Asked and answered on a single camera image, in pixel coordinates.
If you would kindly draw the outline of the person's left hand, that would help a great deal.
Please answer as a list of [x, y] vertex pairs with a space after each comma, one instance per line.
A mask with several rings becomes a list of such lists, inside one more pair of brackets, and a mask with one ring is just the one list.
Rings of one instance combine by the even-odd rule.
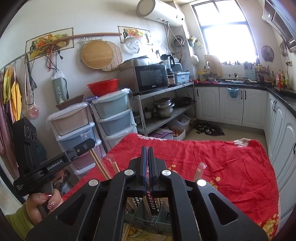
[[28, 217], [33, 225], [39, 224], [43, 220], [43, 216], [38, 207], [43, 207], [43, 204], [47, 205], [49, 213], [52, 213], [57, 209], [64, 200], [58, 189], [53, 189], [53, 194], [49, 193], [34, 193], [30, 194], [27, 198], [25, 205]]

